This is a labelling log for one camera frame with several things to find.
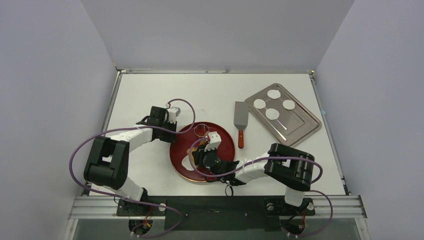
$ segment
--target red spatula handle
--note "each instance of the red spatula handle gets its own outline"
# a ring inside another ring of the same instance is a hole
[[[245,134],[243,130],[238,130],[238,148],[242,149],[245,147]]]

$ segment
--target metal frame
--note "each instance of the metal frame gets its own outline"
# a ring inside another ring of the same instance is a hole
[[[331,144],[331,148],[336,160],[337,168],[340,173],[340,177],[343,181],[346,190],[346,196],[329,196],[332,204],[334,218],[349,218],[355,219],[356,226],[360,238],[362,240],[371,240],[371,236],[367,227],[367,215],[364,209],[360,196],[352,196],[346,187],[345,177],[342,172],[342,167],[339,161],[339,157],[336,152],[336,148],[333,142],[333,138],[327,123],[325,112],[319,98],[316,82],[313,76],[314,71],[282,71],[282,70],[154,70],[154,69],[122,69],[117,71],[115,84],[113,87],[112,95],[109,101],[107,114],[102,126],[102,131],[105,131],[109,125],[111,114],[114,108],[115,100],[118,94],[119,86],[122,79],[122,74],[308,74],[312,83],[313,90],[315,92],[316,100],[318,102],[319,109],[321,110],[321,116],[325,126],[325,130],[328,134],[328,138]],[[316,215],[310,218],[315,219],[327,219],[330,215],[330,206],[322,196],[308,196],[314,201]],[[144,219],[144,216],[137,217],[122,217],[116,216],[117,204],[114,202],[114,198],[110,196],[77,196],[73,202],[71,212],[69,214],[69,220],[63,235],[64,240],[72,240],[74,237],[75,229],[78,224],[78,219]],[[151,216],[149,219],[161,220],[164,216]]]
[[[307,196],[312,198],[315,216],[311,219],[328,219],[330,205],[323,196]],[[333,205],[333,218],[356,219],[366,218],[360,196],[330,196]],[[145,216],[117,216],[118,205],[112,196],[77,196],[73,201],[69,219],[144,219]],[[164,219],[164,216],[150,216],[149,219]]]

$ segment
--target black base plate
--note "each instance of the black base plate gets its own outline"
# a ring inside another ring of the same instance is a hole
[[[267,215],[266,202],[279,203],[281,214]],[[280,216],[293,216],[292,206],[284,205],[284,196],[171,196],[167,197],[167,205],[185,216],[175,229],[180,231],[281,231]],[[166,211],[165,229],[179,219],[180,215],[174,211]]]
[[[149,197],[148,202],[152,204],[167,204],[166,198],[154,199],[153,197]],[[139,207],[139,204],[120,199],[118,201],[116,215],[119,217],[146,216],[150,210],[150,207],[143,206],[144,210],[140,210]],[[165,211],[160,211],[158,207],[153,207],[153,212],[150,214],[150,216],[165,216]]]
[[[312,198],[304,198],[300,207],[295,207],[289,204],[286,204],[284,198],[268,198],[264,200],[264,205],[272,204],[274,207],[273,210],[266,209],[267,216],[302,216],[303,211],[306,216],[314,216],[315,208],[308,210],[306,206],[312,203]]]

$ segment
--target wire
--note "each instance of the wire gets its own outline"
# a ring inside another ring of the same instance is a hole
[[[96,189],[90,188],[90,187],[88,187],[88,186],[84,185],[82,182],[80,182],[80,181],[77,179],[77,177],[75,176],[74,171],[73,171],[73,169],[72,169],[72,163],[74,162],[74,158],[75,158],[75,155],[77,154],[78,150],[80,150],[80,149],[81,149],[81,148],[82,148],[82,147],[83,147],[86,143],[88,143],[88,142],[89,142],[89,141],[91,141],[92,139],[94,139],[94,138],[96,138],[96,137],[98,137],[98,136],[104,135],[104,134],[108,134],[108,133],[112,133],[112,132],[118,132],[118,131],[130,131],[130,130],[148,129],[148,128],[150,128],[150,129],[159,129],[159,130],[162,130],[162,131],[165,131],[165,132],[168,132],[168,133],[172,133],[172,134],[184,134],[184,133],[186,133],[186,132],[190,131],[190,130],[193,128],[193,125],[194,125],[194,124],[195,124],[195,122],[196,122],[196,113],[195,113],[195,109],[193,108],[193,106],[192,106],[192,105],[191,105],[188,101],[186,101],[186,100],[184,100],[184,99],[181,99],[181,98],[175,98],[175,99],[172,99],[172,100],[170,100],[170,101],[168,102],[168,104],[170,104],[171,102],[174,102],[174,101],[182,101],[182,102],[185,102],[186,104],[188,104],[188,106],[189,106],[189,107],[191,108],[191,110],[193,111],[193,122],[191,123],[190,127],[189,127],[189,128],[187,128],[187,130],[185,130],[185,131],[180,131],[180,132],[176,132],[176,131],[171,131],[171,130],[168,130],[168,129],[165,129],[165,128],[162,128],[162,127],[158,127],[158,126],[139,126],[139,127],[124,127],[124,128],[116,128],[116,129],[111,129],[111,130],[107,130],[107,131],[102,131],[102,132],[100,132],[100,133],[98,133],[98,134],[96,134],[96,135],[93,135],[93,136],[91,136],[91,137],[87,138],[87,139],[86,139],[86,140],[84,140],[84,141],[83,141],[80,145],[78,145],[78,146],[76,147],[76,149],[73,151],[73,153],[72,153],[72,155],[70,156],[70,159],[69,159],[69,174],[70,174],[70,176],[71,176],[72,180],[73,180],[76,184],[78,184],[80,187],[82,187],[83,189],[88,190],[88,191],[91,191],[91,192],[94,192],[94,193],[98,193],[98,194],[108,195],[108,196],[111,196],[111,197],[117,197],[117,198],[123,199],[123,200],[125,200],[125,201],[127,201],[127,202],[130,202],[130,203],[142,204],[142,205],[148,205],[148,206],[152,206],[152,207],[158,207],[158,208],[165,208],[165,209],[169,209],[169,210],[171,210],[171,211],[176,212],[176,213],[180,216],[180,218],[179,218],[178,222],[177,222],[175,225],[173,225],[173,226],[171,226],[170,228],[168,228],[167,230],[165,230],[165,231],[163,231],[163,232],[161,232],[161,233],[155,234],[155,235],[142,236],[142,238],[146,238],[146,239],[151,239],[151,238],[155,238],[155,237],[162,236],[162,235],[164,235],[164,234],[168,233],[169,231],[173,230],[174,228],[176,228],[178,225],[180,225],[180,224],[181,224],[181,222],[182,222],[182,220],[183,220],[183,214],[182,214],[180,211],[178,211],[177,209],[175,209],[175,208],[173,208],[173,207],[170,207],[170,206],[163,206],[163,205],[159,205],[159,204],[155,204],[155,203],[150,203],[150,202],[145,202],[145,201],[136,201],[136,200],[132,200],[132,199],[129,199],[129,198],[123,197],[123,196],[118,195],[118,194],[109,193],[109,192],[106,192],[106,191],[100,191],[100,190],[96,190]],[[133,228],[132,228],[132,230],[131,230],[131,232],[134,232],[137,228],[141,227],[142,225],[143,225],[143,224],[139,224],[139,225],[137,225],[137,226],[133,227]]]
[[[305,211],[305,209],[308,207],[308,205],[305,205],[299,212],[302,212],[302,211]],[[298,215],[296,214],[296,215],[293,215],[293,216],[291,216],[289,219],[287,219],[285,222],[284,222],[284,225],[282,226],[282,227],[284,227],[284,226],[286,226],[291,220],[293,220],[295,217],[297,217]]]
[[[285,228],[284,228],[284,226],[282,226],[282,229],[284,229],[286,232],[289,232],[288,234],[290,235],[290,236],[293,236],[293,237],[299,237],[299,238],[303,238],[303,237],[309,237],[309,236],[312,236],[312,235],[315,235],[315,234],[317,234],[317,233],[320,233],[322,230],[324,230],[324,229],[326,229],[326,227],[328,227],[329,226],[329,224],[332,222],[332,220],[333,220],[333,204],[332,204],[332,202],[331,202],[331,200],[330,200],[330,198],[329,198],[329,196],[327,196],[327,195],[325,195],[323,192],[321,192],[321,191],[318,191],[318,190],[310,190],[309,192],[313,192],[313,193],[318,193],[318,194],[321,194],[322,196],[324,196],[326,199],[327,199],[327,201],[328,201],[328,204],[330,205],[330,218],[328,219],[328,221],[324,224],[324,226],[322,226],[321,228],[319,228],[318,230],[315,230],[315,231],[312,231],[312,232],[309,232],[309,233],[305,233],[305,234],[302,234],[302,235],[294,235],[294,234],[291,234],[289,231],[287,231]]]
[[[231,190],[231,195],[228,195],[228,194],[227,194],[227,188],[228,188],[228,187],[229,187],[229,189]],[[229,184],[227,184],[227,185],[226,185],[226,187],[225,187],[225,195],[226,195],[226,196],[230,196],[230,197],[234,196],[233,186],[231,186],[231,185],[229,185]]]
[[[147,221],[147,218],[150,216],[150,214],[152,214],[152,212],[153,212],[153,207],[152,206],[150,206],[150,210],[148,211],[148,214],[146,215],[146,217],[144,218],[144,223],[149,227],[149,228],[151,228],[152,226],[150,225],[150,223]]]
[[[321,176],[323,175],[323,167],[321,166],[321,165],[319,165],[318,163],[316,163],[316,162],[314,162],[314,161],[312,161],[312,160],[309,160],[309,159],[306,159],[306,158],[302,158],[302,157],[294,157],[294,156],[266,156],[266,157],[260,157],[260,158],[258,158],[258,159],[255,159],[255,160],[252,160],[252,161],[249,161],[249,162],[246,162],[245,164],[243,164],[242,166],[240,166],[240,167],[238,167],[238,168],[236,168],[236,169],[234,169],[234,170],[232,170],[232,171],[229,171],[229,172],[226,172],[226,173],[222,173],[222,174],[217,174],[217,175],[208,175],[208,174],[205,174],[205,173],[203,173],[203,172],[201,172],[201,171],[199,171],[197,168],[196,168],[196,166],[194,165],[194,163],[193,163],[193,159],[192,159],[192,151],[193,151],[193,148],[196,146],[196,144],[197,143],[199,143],[199,142],[201,142],[201,141],[203,141],[203,140],[207,140],[208,138],[207,137],[203,137],[203,138],[199,138],[199,139],[197,139],[195,142],[193,142],[193,144],[191,145],[191,147],[190,147],[190,149],[189,149],[189,153],[188,153],[188,158],[189,158],[189,162],[190,162],[190,165],[191,165],[191,167],[193,167],[193,169],[198,173],[198,174],[200,174],[200,175],[202,175],[203,177],[211,177],[211,178],[220,178],[220,177],[224,177],[224,176],[227,176],[227,175],[231,175],[231,174],[233,174],[233,173],[235,173],[235,172],[237,172],[237,171],[240,171],[240,170],[242,170],[244,167],[246,167],[246,166],[249,166],[249,165],[251,165],[251,164],[254,164],[254,163],[256,163],[256,162],[260,162],[260,161],[263,161],[263,160],[280,160],[280,161],[283,161],[283,160],[298,160],[298,161],[303,161],[303,162],[307,162],[307,163],[310,163],[310,164],[313,164],[313,165],[315,165],[315,166],[317,166],[318,168],[319,168],[319,174],[318,174],[318,176],[314,179],[314,180],[312,180],[312,182],[311,182],[311,184],[313,184],[313,183],[315,183],[316,181],[318,181],[320,178],[321,178]]]
[[[300,221],[299,225],[301,225],[305,221],[305,218],[306,218],[306,211],[303,211],[303,218],[302,218],[302,221]]]

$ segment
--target round white disc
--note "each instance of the round white disc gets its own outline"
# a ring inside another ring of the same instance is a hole
[[[307,207],[306,207],[308,210],[310,210],[310,211],[312,211],[312,210],[314,210],[314,205],[312,204],[312,202],[310,202],[308,205],[307,205]]]
[[[280,91],[278,90],[269,90],[268,91],[268,97],[270,97],[271,99],[278,99],[281,96]]]
[[[262,99],[256,99],[254,102],[253,102],[253,106],[255,107],[255,108],[257,108],[257,109],[263,109],[263,108],[265,108],[265,106],[267,106],[267,104],[265,103],[265,101],[264,100],[262,100]]]
[[[280,113],[274,108],[269,108],[266,110],[265,115],[269,120],[276,120],[280,116]]]
[[[282,106],[287,110],[293,110],[296,107],[295,102],[292,100],[284,100]]]
[[[165,203],[161,203],[159,205],[165,206],[165,207],[167,206]],[[163,212],[163,211],[165,211],[166,208],[164,208],[164,207],[158,207],[158,209],[159,209],[159,211]]]

